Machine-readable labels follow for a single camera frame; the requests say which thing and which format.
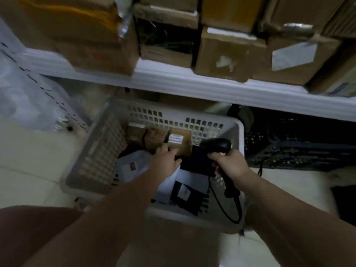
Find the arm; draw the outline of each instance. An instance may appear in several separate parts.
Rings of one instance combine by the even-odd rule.
[[[23,266],[115,266],[158,186],[180,165],[181,160],[174,161],[176,153],[168,152],[167,144],[158,148],[146,172],[117,187]]]
[[[235,186],[260,206],[271,223],[311,266],[354,266],[356,227],[321,211],[260,178],[242,154],[209,154]]]

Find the white plastic bag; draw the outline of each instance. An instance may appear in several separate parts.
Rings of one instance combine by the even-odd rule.
[[[19,125],[53,130],[64,112],[39,86],[0,53],[0,114]]]

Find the laundry basket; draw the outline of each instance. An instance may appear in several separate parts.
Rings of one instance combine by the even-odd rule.
[[[231,140],[233,148],[244,153],[243,124],[235,118],[194,112],[134,98],[116,98],[106,104],[92,125],[74,163],[62,176],[61,186],[64,192],[96,201],[118,185],[115,162],[118,155],[127,147],[123,128],[128,122],[144,124],[146,127],[191,130],[194,145],[199,145],[203,139],[223,137]],[[232,219],[237,220],[238,212],[234,200],[224,196],[223,180],[218,177],[211,177],[210,180],[224,210]],[[241,229],[241,225],[233,224],[225,217],[211,189],[198,216],[172,202],[167,205],[155,202],[148,208],[147,213],[214,228],[225,233],[237,233]]]

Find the tile floor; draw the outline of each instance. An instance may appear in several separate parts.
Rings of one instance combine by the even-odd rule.
[[[59,181],[82,141],[83,137],[74,133],[30,131],[0,118],[0,207],[20,204],[73,207],[74,197],[62,193]],[[263,178],[311,205],[336,214],[326,178],[321,173],[266,169]],[[278,266],[254,232],[239,237],[152,217],[146,218],[118,266],[142,266],[143,262],[145,266],[156,267]]]

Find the forearm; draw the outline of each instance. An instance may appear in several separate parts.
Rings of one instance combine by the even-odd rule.
[[[145,172],[117,187],[24,266],[114,266],[159,186]]]
[[[342,266],[355,259],[354,226],[297,199],[252,171],[248,180],[242,190],[306,262]]]

